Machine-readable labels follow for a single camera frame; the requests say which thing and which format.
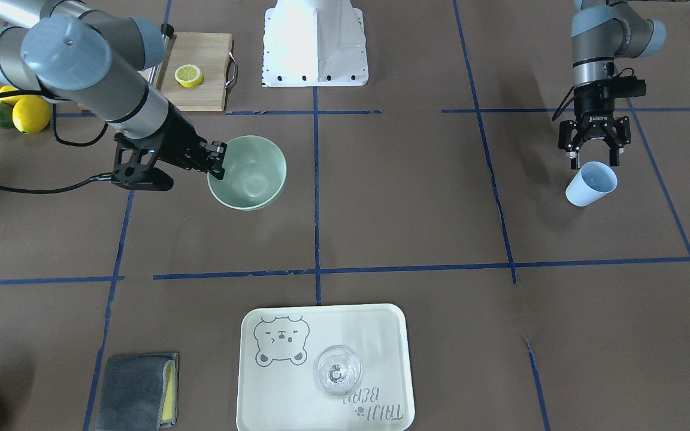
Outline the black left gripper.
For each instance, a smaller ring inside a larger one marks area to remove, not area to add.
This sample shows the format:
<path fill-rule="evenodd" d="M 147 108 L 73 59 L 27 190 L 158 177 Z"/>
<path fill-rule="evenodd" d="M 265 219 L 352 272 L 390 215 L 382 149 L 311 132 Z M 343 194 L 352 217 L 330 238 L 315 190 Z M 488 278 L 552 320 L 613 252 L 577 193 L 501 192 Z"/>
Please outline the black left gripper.
<path fill-rule="evenodd" d="M 621 164 L 621 154 L 631 142 L 630 118 L 614 117 L 615 101 L 644 96 L 646 90 L 646 81 L 638 77 L 610 77 L 567 91 L 558 114 L 572 104 L 574 119 L 559 123 L 558 149 L 569 157 L 570 169 L 580 169 L 582 147 L 591 140 L 608 146 L 609 166 Z"/>

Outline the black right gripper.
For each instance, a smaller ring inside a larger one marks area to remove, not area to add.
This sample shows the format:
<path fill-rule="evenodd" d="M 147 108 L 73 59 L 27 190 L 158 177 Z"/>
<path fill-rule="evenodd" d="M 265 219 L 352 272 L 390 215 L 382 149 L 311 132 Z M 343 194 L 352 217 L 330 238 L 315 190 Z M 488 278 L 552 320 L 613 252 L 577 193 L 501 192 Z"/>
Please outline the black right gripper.
<path fill-rule="evenodd" d="M 225 142 L 208 142 L 195 132 L 194 126 L 176 107 L 170 107 L 162 126 L 142 139 L 131 139 L 123 133 L 113 137 L 117 142 L 111 182 L 124 189 L 169 191 L 174 180 L 155 167 L 158 161 L 185 170 L 196 170 L 224 180 Z"/>

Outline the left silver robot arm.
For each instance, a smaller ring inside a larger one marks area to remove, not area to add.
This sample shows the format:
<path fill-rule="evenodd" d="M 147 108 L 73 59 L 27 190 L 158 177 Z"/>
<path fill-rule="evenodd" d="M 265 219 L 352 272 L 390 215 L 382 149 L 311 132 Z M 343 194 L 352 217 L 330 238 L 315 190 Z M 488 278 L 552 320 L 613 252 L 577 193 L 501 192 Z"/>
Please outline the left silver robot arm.
<path fill-rule="evenodd" d="M 646 93 L 646 82 L 617 71 L 619 58 L 649 57 L 665 44 L 663 22 L 644 19 L 627 1 L 575 1 L 571 24 L 573 85 L 553 112 L 558 119 L 573 107 L 573 119 L 559 123 L 558 149 L 581 167 L 580 151 L 591 140 L 609 148 L 610 166 L 621 164 L 631 142 L 630 118 L 615 117 L 615 102 Z"/>

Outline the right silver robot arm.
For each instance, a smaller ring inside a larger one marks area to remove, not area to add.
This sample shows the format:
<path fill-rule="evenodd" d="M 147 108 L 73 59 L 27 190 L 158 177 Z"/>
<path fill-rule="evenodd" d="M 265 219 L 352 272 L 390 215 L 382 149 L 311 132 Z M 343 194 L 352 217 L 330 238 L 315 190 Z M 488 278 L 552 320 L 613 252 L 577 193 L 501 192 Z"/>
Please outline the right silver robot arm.
<path fill-rule="evenodd" d="M 115 128 L 113 170 L 91 177 L 124 189 L 167 191 L 157 161 L 222 180 L 228 149 L 208 142 L 141 72 L 165 58 L 161 28 L 82 1 L 0 1 L 0 82 L 17 95 L 74 101 Z"/>

